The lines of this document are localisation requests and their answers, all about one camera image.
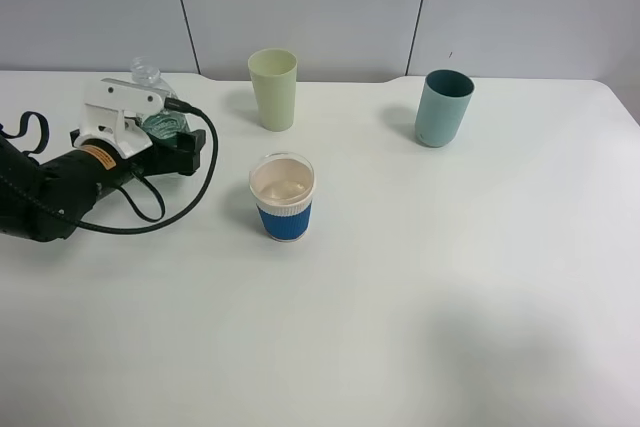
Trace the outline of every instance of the teal cup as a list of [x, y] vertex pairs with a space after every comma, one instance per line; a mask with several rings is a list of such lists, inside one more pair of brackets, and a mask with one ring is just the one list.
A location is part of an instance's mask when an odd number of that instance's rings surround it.
[[416, 117], [416, 138], [428, 147], [442, 147], [458, 133], [475, 86], [460, 72], [436, 70], [427, 75]]

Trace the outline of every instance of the orange label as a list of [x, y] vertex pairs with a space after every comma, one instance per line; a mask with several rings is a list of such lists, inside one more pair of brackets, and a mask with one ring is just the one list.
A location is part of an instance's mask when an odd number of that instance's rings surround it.
[[107, 154], [100, 147], [96, 147], [95, 145], [83, 145], [80, 147], [80, 150], [84, 150], [87, 154], [93, 155], [107, 170], [111, 170], [116, 166], [116, 161], [113, 160], [113, 157]]

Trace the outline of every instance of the black strap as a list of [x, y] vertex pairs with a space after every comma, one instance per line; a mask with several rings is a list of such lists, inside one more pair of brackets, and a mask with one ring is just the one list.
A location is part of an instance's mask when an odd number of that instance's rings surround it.
[[116, 187], [116, 190], [122, 192], [122, 195], [124, 195], [125, 199], [127, 199], [127, 202], [129, 202], [129, 205], [131, 206], [133, 211], [142, 220], [145, 220], [147, 222], [158, 222], [158, 221], [162, 220], [163, 217], [164, 217], [164, 214], [166, 213], [164, 200], [162, 199], [162, 194], [160, 194], [160, 192], [158, 192], [158, 189], [156, 189], [151, 182], [149, 182], [144, 177], [138, 175], [136, 172], [133, 173], [133, 176], [138, 180], [138, 182], [140, 182], [147, 189], [149, 189], [151, 191], [151, 193], [153, 194], [153, 196], [158, 201], [158, 205], [160, 206], [160, 217], [158, 217], [157, 219], [153, 219], [153, 218], [148, 217], [147, 215], [143, 214], [142, 211], [138, 208], [138, 206], [135, 204], [135, 202], [133, 201], [133, 199], [127, 193], [126, 190], [124, 190], [122, 187]]
[[35, 149], [22, 151], [22, 153], [26, 156], [29, 156], [30, 154], [41, 154], [47, 147], [47, 144], [49, 143], [49, 122], [47, 122], [47, 118], [38, 112], [25, 112], [20, 117], [20, 131], [16, 135], [7, 134], [4, 131], [3, 125], [0, 124], [0, 135], [2, 137], [9, 140], [19, 139], [20, 137], [24, 137], [27, 134], [27, 131], [29, 130], [29, 119], [31, 117], [37, 118], [38, 122], [40, 123], [40, 142], [38, 142], [38, 145]]

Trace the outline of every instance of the pale green cup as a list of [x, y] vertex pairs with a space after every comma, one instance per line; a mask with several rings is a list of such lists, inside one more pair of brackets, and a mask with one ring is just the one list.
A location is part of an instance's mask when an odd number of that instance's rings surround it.
[[262, 126], [287, 130], [296, 105], [296, 56], [284, 49], [260, 50], [249, 57], [249, 72]]

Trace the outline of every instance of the blue paper cup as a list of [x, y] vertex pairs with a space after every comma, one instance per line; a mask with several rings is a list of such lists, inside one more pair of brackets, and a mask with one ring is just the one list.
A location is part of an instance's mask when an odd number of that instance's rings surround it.
[[315, 186], [313, 167], [301, 155], [278, 152], [260, 160], [249, 174], [249, 187], [271, 237], [292, 242], [304, 235]]

